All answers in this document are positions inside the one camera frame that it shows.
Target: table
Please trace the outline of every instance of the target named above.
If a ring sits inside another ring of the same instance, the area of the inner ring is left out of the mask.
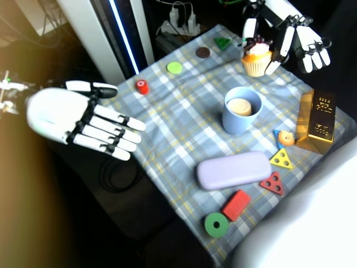
[[[232,44],[224,52],[220,51],[215,37],[232,39]],[[118,96],[103,102],[107,107],[146,123],[143,140],[133,154],[217,266],[226,265],[229,253],[282,197],[258,183],[205,192],[196,182],[197,164],[248,151],[261,151],[271,158],[278,151],[273,130],[295,132],[300,97],[311,90],[281,67],[271,76],[247,76],[239,60],[239,42],[237,35],[217,25],[122,83]],[[196,56],[195,51],[201,46],[210,49],[209,58]],[[174,60],[184,66],[178,75],[166,71],[166,65]],[[135,82],[138,79],[148,82],[151,89],[148,95],[137,92]],[[222,129],[221,112],[225,93],[237,86],[258,91],[264,107],[244,134],[232,136]],[[355,135],[356,123],[337,108],[336,145]],[[294,146],[286,150],[294,168],[273,167],[273,171],[280,172],[287,194],[322,156]],[[230,223],[224,237],[209,237],[202,227],[203,218],[218,212],[238,189],[248,193],[251,202],[243,214]]]

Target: cup rim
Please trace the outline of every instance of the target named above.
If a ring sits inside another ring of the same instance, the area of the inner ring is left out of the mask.
[[[244,88],[244,89],[250,90],[251,92],[253,92],[254,94],[256,94],[256,95],[258,96],[258,98],[260,99],[260,108],[259,108],[259,110],[257,110],[254,114],[251,114],[250,116],[240,116],[239,114],[236,114],[236,113],[234,113],[231,109],[229,109],[229,107],[228,107],[228,105],[227,105],[228,102],[231,100],[231,99],[227,100],[227,95],[228,95],[228,93],[231,92],[231,91],[234,90],[234,89],[240,89],[240,88]],[[225,94],[225,96],[224,96],[224,105],[227,107],[227,110],[228,110],[232,115],[237,116],[237,117],[239,117],[239,118],[249,118],[249,117],[255,116],[257,113],[259,113],[259,112],[263,109],[263,101],[262,101],[262,98],[260,97],[259,93],[258,93],[256,90],[254,90],[254,89],[252,89],[252,88],[248,88],[248,87],[235,87],[235,88],[229,89],[229,90],[227,91],[227,93]]]

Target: brown disc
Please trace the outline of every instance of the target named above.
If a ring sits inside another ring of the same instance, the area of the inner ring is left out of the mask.
[[[200,47],[196,50],[196,55],[202,59],[205,59],[211,55],[211,52],[207,47]]]

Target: red cylinder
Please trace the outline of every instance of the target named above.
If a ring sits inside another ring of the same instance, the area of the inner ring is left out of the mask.
[[[147,94],[149,93],[149,86],[145,80],[139,80],[136,82],[136,88],[138,89],[140,94]]]

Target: gold bar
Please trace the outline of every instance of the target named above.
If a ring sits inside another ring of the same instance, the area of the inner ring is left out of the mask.
[[[295,146],[325,154],[334,142],[335,96],[312,90],[301,96]]]

